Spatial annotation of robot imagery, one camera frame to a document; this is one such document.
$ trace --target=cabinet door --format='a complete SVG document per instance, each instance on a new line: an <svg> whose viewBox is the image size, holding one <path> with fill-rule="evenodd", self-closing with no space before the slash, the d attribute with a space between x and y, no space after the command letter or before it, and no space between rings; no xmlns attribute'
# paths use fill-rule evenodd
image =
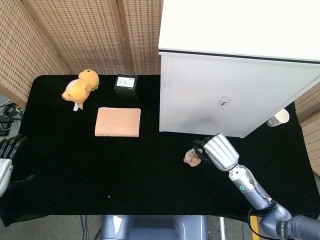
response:
<svg viewBox="0 0 320 240"><path fill-rule="evenodd" d="M244 138L319 81L320 64L163 54L159 130Z"/></svg>

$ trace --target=floor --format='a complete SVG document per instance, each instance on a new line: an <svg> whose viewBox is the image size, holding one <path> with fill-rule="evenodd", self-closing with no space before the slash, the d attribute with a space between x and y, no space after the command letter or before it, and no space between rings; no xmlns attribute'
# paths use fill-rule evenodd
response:
<svg viewBox="0 0 320 240"><path fill-rule="evenodd" d="M7 100L6 97L0 95L0 105ZM13 127L9 137L17 135L19 127L20 123ZM314 177L320 192L320 177L317 175L314 175ZM101 227L101 220L101 215L87 216L88 240L94 240L97 231ZM220 240L219 218L207 216L207 223L209 240ZM243 224L241 221L225 218L224 224L227 240L253 239L246 223ZM30 221L14 223L9 227L4 227L0 221L0 240L80 240L82 236L83 231L79 215L49 215Z"/></svg>

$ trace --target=white cabinet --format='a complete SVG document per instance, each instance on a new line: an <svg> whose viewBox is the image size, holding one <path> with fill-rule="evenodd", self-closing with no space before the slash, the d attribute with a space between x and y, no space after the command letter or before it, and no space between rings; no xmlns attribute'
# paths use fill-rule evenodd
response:
<svg viewBox="0 0 320 240"><path fill-rule="evenodd" d="M160 131L243 138L320 82L318 2L259 4L164 1Z"/></svg>

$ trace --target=white cup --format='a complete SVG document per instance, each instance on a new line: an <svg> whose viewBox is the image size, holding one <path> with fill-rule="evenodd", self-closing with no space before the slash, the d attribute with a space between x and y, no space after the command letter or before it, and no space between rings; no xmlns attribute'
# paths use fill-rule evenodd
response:
<svg viewBox="0 0 320 240"><path fill-rule="evenodd" d="M279 112L277 112L273 117L271 117L268 121L266 121L266 124L268 124L269 127L275 127L280 124L285 124L289 121L290 115L287 110L282 109Z"/></svg>

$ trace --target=spiral binding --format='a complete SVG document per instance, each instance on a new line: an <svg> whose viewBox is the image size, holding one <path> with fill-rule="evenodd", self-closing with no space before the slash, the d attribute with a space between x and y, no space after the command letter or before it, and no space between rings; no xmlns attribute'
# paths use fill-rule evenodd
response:
<svg viewBox="0 0 320 240"><path fill-rule="evenodd" d="M97 133L95 135L96 137L139 137L139 135L136 134L99 134Z"/></svg>

